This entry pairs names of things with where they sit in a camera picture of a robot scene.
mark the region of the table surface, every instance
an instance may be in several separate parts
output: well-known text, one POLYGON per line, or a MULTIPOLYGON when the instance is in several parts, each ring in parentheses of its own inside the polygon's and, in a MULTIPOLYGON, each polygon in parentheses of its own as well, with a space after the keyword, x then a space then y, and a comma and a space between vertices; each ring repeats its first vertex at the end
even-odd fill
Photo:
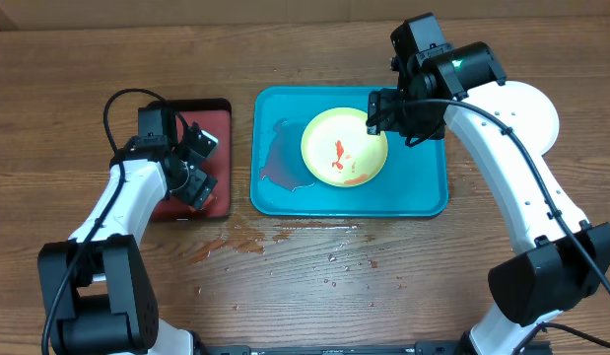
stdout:
MULTIPOLYGON (((452 134, 450 201, 433 219, 275 218, 249 201, 256 96, 274 85, 395 85, 388 37, 397 26, 0 33, 0 353, 39 351, 37 253, 65 240, 100 197, 111 158, 102 108, 128 87, 233 104, 232 215, 150 224, 141 245, 163 319, 209 345, 255 347, 457 339, 477 323, 492 302, 489 269, 512 254, 494 199, 452 134), (264 253, 226 247, 201 257, 220 236, 264 253)), ((511 79, 553 100, 561 133, 546 161, 592 223, 610 222, 610 18, 441 26, 458 46, 485 41, 511 79)), ((117 141, 135 132, 148 101, 114 104, 117 141)), ((599 291, 558 321, 610 340, 610 298, 599 291)), ((608 353, 558 330, 541 338, 557 353, 608 353)))

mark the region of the cable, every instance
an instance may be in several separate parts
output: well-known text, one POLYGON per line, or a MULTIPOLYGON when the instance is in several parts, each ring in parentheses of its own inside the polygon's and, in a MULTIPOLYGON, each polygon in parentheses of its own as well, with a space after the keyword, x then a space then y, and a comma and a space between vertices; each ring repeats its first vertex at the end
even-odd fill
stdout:
MULTIPOLYGON (((147 94, 147 95, 150 95, 150 96, 158 99, 165 106, 168 104, 168 102, 167 102, 167 100, 165 100, 165 98, 161 97, 160 95, 158 95, 152 91, 146 90, 146 89, 124 89, 124 90, 121 90, 121 91, 117 92, 116 94, 112 95, 109 98, 109 100, 107 100, 107 103, 105 104, 105 108, 103 109, 103 127, 105 128, 105 134, 107 135, 107 140, 109 140, 109 145, 111 146, 112 151, 114 151, 114 154, 116 154, 118 152, 118 149, 116 148, 116 144, 114 143, 114 138, 112 137, 111 131, 109 129, 109 121, 108 121, 109 108, 111 107, 111 104, 114 102, 114 100, 116 100, 121 95, 127 94, 127 93, 147 94)), ((184 126, 184 130, 186 130, 188 128, 188 123, 186 123, 186 120, 181 115, 181 113, 176 111, 175 116, 177 118, 179 118, 179 120, 182 122, 182 125, 184 126)), ((125 149, 130 148, 133 145, 133 142, 135 141, 135 139, 136 139, 136 137, 132 137, 125 145, 125 149)), ((114 205, 114 202, 118 198, 118 195, 120 194, 120 191, 122 190, 122 187, 125 185, 125 166, 121 162, 120 164, 118 164, 118 167, 120 169, 120 175, 118 178, 118 185, 116 186, 114 193, 112 194, 111 198, 105 205, 105 208, 101 212, 101 215, 99 216, 99 218, 97 218, 95 220, 95 224, 92 227, 92 229, 88 232, 88 234, 86 235, 84 240, 79 244, 79 246, 77 248, 77 252, 73 256, 72 260, 70 260, 70 263, 68 264, 68 268, 66 269, 66 272, 64 273, 64 276, 61 279, 59 288, 57 288, 57 293, 55 294, 55 298, 53 299, 52 304, 50 306, 50 310, 48 311, 48 316, 46 317, 46 322, 44 324, 44 331, 41 336, 41 354, 42 355, 48 355, 48 342, 49 342, 49 337, 50 337, 50 329, 52 327, 52 322, 57 313, 57 308, 59 307, 59 302, 61 301, 61 296, 63 295, 64 291, 66 290, 66 286, 68 286, 68 280, 73 275, 75 268, 77 267, 77 264, 80 262, 81 257, 84 255, 88 245, 90 244, 90 241, 95 237, 97 230, 101 227, 103 221, 105 220, 105 217, 109 213, 109 210, 111 210, 111 207, 114 205)))
MULTIPOLYGON (((489 121, 493 122, 495 125, 497 125, 501 129, 501 131, 504 135, 507 135, 510 138, 512 143, 514 143, 514 145, 517 147, 517 149, 523 156, 523 159, 525 160, 528 168, 530 169, 530 172, 534 176, 534 179, 536 180, 537 185, 539 186, 539 189, 541 190, 541 194, 545 198, 546 203, 548 204, 548 206, 550 208, 550 213, 556 219, 557 223, 559 224, 559 227, 561 227, 563 232, 567 235, 567 237, 570 239, 572 244, 576 247, 576 249, 582 256, 582 258, 585 260, 585 262, 589 266, 589 268, 591 268, 594 271, 594 273, 598 276, 600 283, 602 283, 602 285, 607 290, 607 292, 609 293, 609 296, 610 296, 609 280, 604 275, 604 273, 600 270, 600 268, 598 268, 598 265, 595 264, 595 262, 593 261, 591 256, 589 256, 589 253, 585 250, 585 248, 578 241, 578 239, 576 238, 574 233, 572 233, 572 231, 568 227, 567 223, 563 219, 563 216, 561 216, 561 211, 557 208, 556 204, 554 203, 554 200, 552 199, 552 195, 548 191, 548 188, 547 188, 545 182, 543 181, 543 178, 539 174, 537 167, 535 166, 534 162, 532 161, 530 154, 525 149, 525 146, 523 145, 523 143, 521 143, 519 138, 517 138, 517 136, 512 132, 512 129, 510 127, 508 127, 507 125, 505 125, 503 122, 501 122, 498 118, 496 118, 492 114, 486 112, 485 110, 483 110, 477 106, 473 106, 468 103, 463 103, 463 102, 459 102, 459 101, 455 101, 455 100, 446 100, 446 99, 425 99, 425 100, 416 100, 413 102, 403 102, 402 103, 403 108, 420 106, 420 105, 431 105, 431 104, 451 105, 451 106, 457 106, 457 107, 463 107, 463 108, 470 109, 470 110, 474 111, 475 113, 478 113, 481 116, 483 116, 484 118, 488 119, 489 121)), ((394 112, 396 109, 398 109, 398 106, 393 106, 393 107, 387 108, 385 110, 382 110, 382 111, 374 114, 367 120, 366 125, 373 126, 373 125, 381 123, 383 121, 384 115, 390 114, 390 113, 394 112)), ((547 326, 547 327, 555 327, 555 328, 567 331, 571 334, 580 336, 581 338, 594 342, 598 345, 602 345, 602 346, 606 346, 606 347, 610 348, 610 342, 600 340, 598 338, 595 338, 595 337, 588 335, 586 333, 583 333, 581 331, 572 329, 568 326, 561 325, 561 324, 555 324, 555 323, 541 323, 541 324, 537 325, 538 329, 535 328, 535 331, 528 334, 528 336, 523 341, 521 341, 521 343, 519 344, 519 346, 517 348, 520 350, 527 344, 528 341, 532 340, 534 335, 536 335, 536 333, 540 329, 544 328, 543 324, 545 324, 545 326, 547 326)))
MULTIPOLYGON (((114 102, 114 100, 116 100, 119 96, 127 94, 127 93, 142 93, 142 94, 147 94, 149 96, 152 96, 156 99, 158 99, 161 103, 164 104, 164 106, 168 106, 168 102, 165 98, 161 97, 160 95, 154 93, 151 90, 147 90, 147 89, 123 89, 119 92, 117 92, 116 94, 112 95, 111 98, 109 98, 109 100, 107 100, 107 103, 105 104, 105 108, 103 109, 103 127, 105 128, 105 135, 107 135, 107 140, 109 141, 109 145, 111 146, 111 150, 114 151, 114 154, 116 154, 116 143, 114 143, 114 137, 112 137, 111 135, 111 130, 109 129, 109 120, 107 118, 108 114, 109 114, 109 108, 111 107, 111 104, 114 102)), ((182 126, 184 127, 184 131, 186 129, 188 129, 188 123, 186 123, 186 119, 184 119, 184 116, 182 116, 181 113, 179 112, 175 112, 175 116, 177 118, 179 118, 179 121, 182 122, 182 126)))
POLYGON ((562 325, 562 324, 557 324, 557 323, 552 323, 552 322, 542 322, 537 324, 537 326, 534 327, 534 329, 528 334, 528 336, 526 336, 523 340, 521 340, 521 342, 519 343, 519 345, 517 345, 517 347, 514 348, 514 350, 512 351, 513 355, 518 355, 521 352, 521 349, 523 349, 523 347, 530 342, 530 340, 532 340, 532 338, 534 338, 537 333, 541 330, 546 331, 547 328, 555 328, 555 329, 560 329, 562 331, 566 331, 572 335, 578 336, 580 338, 583 338, 585 340, 591 341, 592 343, 598 344, 600 346, 606 347, 610 349, 610 342, 599 339, 593 335, 589 335, 587 333, 584 333, 582 331, 576 330, 572 327, 566 326, 566 325, 562 325))

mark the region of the plate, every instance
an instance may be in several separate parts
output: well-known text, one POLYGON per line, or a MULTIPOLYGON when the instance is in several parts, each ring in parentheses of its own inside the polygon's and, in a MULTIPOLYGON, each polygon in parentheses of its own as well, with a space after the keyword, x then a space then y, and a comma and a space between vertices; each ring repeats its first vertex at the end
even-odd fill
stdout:
POLYGON ((338 187, 370 181, 385 165, 385 133, 368 135, 368 115, 359 109, 338 107, 316 116, 306 127, 301 151, 306 167, 320 180, 338 187))

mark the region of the blue tray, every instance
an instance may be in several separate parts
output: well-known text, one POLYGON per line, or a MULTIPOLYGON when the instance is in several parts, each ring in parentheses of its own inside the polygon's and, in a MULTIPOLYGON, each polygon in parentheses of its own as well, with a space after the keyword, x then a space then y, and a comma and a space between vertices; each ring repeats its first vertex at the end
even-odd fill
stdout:
POLYGON ((367 110, 377 87, 272 87, 256 99, 250 199, 268 215, 429 217, 448 201, 444 141, 415 148, 386 133, 388 156, 379 174, 356 187, 335 187, 305 166, 301 138, 319 113, 335 107, 367 110))

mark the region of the red stain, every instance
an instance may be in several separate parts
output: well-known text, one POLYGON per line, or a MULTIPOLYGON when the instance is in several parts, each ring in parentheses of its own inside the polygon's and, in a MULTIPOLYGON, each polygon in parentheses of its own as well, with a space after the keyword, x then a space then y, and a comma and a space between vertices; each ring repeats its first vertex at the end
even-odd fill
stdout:
POLYGON ((358 177, 351 178, 351 179, 344 181, 344 184, 349 184, 349 185, 358 184, 358 183, 362 183, 362 182, 366 181, 367 179, 368 179, 368 174, 361 174, 358 177))
POLYGON ((344 154, 344 147, 342 147, 342 142, 339 140, 337 142, 335 142, 335 148, 337 149, 337 162, 333 162, 331 164, 331 167, 332 168, 337 167, 337 169, 342 170, 342 169, 344 169, 344 166, 342 165, 342 163, 340 163, 342 154, 344 154))

